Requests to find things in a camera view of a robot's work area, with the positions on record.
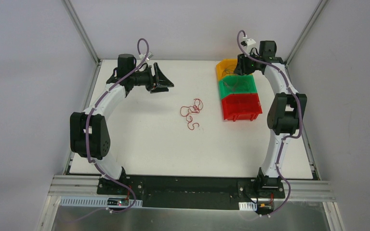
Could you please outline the circuit board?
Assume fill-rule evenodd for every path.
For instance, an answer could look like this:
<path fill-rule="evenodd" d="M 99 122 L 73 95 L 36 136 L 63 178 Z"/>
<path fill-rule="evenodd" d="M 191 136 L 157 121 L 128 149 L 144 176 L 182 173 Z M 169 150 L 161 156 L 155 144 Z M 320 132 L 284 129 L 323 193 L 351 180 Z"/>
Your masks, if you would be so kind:
<path fill-rule="evenodd" d="M 257 207 L 256 213 L 259 214 L 259 215 L 267 215 L 267 214 L 272 213 L 273 211 L 274 211 L 273 206 L 260 204 Z"/>
<path fill-rule="evenodd" d="M 108 198 L 107 205 L 109 207 L 120 207 L 120 206 L 128 206 L 129 199 L 126 198 Z"/>

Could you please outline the red plastic bin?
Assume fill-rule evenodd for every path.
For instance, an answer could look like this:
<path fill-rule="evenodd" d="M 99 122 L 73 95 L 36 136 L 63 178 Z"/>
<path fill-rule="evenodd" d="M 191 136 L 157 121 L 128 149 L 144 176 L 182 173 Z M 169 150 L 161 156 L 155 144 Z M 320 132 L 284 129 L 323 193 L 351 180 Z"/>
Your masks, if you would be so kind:
<path fill-rule="evenodd" d="M 263 113 L 258 93 L 229 94 L 221 103 L 224 120 L 253 121 Z"/>

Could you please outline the left circuit board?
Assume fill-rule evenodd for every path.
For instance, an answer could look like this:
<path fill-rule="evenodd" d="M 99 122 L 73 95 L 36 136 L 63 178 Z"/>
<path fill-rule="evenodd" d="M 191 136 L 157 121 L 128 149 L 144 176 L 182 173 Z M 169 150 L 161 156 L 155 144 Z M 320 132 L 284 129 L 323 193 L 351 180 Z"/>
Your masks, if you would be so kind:
<path fill-rule="evenodd" d="M 109 207 L 120 207 L 120 206 L 128 206 L 129 199 L 126 198 L 108 198 L 107 205 Z"/>

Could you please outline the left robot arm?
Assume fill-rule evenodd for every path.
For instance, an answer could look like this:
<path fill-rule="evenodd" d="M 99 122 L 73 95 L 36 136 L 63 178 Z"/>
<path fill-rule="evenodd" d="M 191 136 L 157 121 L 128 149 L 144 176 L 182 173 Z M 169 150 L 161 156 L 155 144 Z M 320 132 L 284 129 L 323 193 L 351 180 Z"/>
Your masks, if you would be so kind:
<path fill-rule="evenodd" d="M 102 176 L 111 180 L 109 188 L 118 195 L 127 191 L 128 182 L 121 177 L 124 168 L 111 159 L 107 120 L 134 87 L 144 86 L 150 93 L 168 92 L 174 87 L 157 63 L 148 62 L 149 58 L 143 54 L 139 58 L 120 54 L 117 66 L 94 103 L 70 116 L 71 151 L 86 158 Z"/>

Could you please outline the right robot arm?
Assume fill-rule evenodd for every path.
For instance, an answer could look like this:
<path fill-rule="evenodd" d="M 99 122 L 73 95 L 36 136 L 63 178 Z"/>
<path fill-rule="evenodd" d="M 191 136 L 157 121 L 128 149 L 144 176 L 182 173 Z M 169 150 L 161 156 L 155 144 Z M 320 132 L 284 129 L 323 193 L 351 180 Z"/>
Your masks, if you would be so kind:
<path fill-rule="evenodd" d="M 260 71 L 274 93 L 267 114 L 270 141 L 252 186 L 258 196 L 267 197 L 272 192 L 283 191 L 283 161 L 289 142 L 301 137 L 307 96 L 299 93 L 287 77 L 283 60 L 276 56 L 277 45 L 274 41 L 261 41 L 258 53 L 254 51 L 255 45 L 256 42 L 248 37 L 238 42 L 242 53 L 238 55 L 234 73 L 249 75 Z"/>

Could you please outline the green plastic bin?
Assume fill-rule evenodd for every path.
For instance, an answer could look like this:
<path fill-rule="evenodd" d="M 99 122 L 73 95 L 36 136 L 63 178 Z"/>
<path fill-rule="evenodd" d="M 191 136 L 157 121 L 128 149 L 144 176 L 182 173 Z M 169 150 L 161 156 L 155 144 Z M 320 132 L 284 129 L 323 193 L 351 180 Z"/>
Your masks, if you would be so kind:
<path fill-rule="evenodd" d="M 219 82 L 220 98 L 224 99 L 230 94 L 257 93 L 257 87 L 253 75 L 230 75 L 222 78 Z"/>

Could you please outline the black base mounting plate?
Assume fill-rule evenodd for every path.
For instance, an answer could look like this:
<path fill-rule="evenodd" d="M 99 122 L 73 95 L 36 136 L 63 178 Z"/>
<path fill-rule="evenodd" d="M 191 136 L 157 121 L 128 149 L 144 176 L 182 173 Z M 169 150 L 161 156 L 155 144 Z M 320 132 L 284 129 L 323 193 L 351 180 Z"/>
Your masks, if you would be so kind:
<path fill-rule="evenodd" d="M 123 175 L 118 183 L 100 178 L 97 194 L 122 196 L 143 201 L 143 207 L 237 210 L 239 202 L 260 199 L 274 201 L 285 199 L 283 191 L 256 192 L 256 178 L 179 177 Z"/>

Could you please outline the yellow plastic bin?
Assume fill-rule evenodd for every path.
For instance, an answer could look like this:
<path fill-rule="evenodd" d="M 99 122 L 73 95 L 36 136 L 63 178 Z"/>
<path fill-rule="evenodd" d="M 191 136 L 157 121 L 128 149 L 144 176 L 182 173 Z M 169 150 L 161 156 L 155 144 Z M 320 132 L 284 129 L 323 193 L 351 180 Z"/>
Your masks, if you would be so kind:
<path fill-rule="evenodd" d="M 237 59 L 223 59 L 216 65 L 216 77 L 220 81 L 226 76 L 234 75 Z"/>

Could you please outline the right circuit board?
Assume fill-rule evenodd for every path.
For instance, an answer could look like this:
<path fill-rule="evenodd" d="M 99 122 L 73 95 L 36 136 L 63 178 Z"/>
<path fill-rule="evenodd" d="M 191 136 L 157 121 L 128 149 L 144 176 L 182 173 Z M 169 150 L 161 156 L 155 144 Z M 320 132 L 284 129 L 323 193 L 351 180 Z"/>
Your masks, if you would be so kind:
<path fill-rule="evenodd" d="M 257 207 L 256 213 L 259 214 L 259 215 L 267 215 L 267 214 L 272 213 L 273 211 L 274 211 L 273 206 L 260 204 Z"/>

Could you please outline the aluminium frame rail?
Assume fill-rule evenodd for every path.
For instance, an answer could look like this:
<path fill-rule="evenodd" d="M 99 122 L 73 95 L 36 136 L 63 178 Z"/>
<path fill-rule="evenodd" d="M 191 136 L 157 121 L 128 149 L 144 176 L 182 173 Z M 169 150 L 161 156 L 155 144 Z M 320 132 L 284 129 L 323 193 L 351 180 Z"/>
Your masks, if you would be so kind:
<path fill-rule="evenodd" d="M 54 176 L 39 231 L 343 231 L 331 184 L 289 180 L 274 197 L 252 178 Z"/>

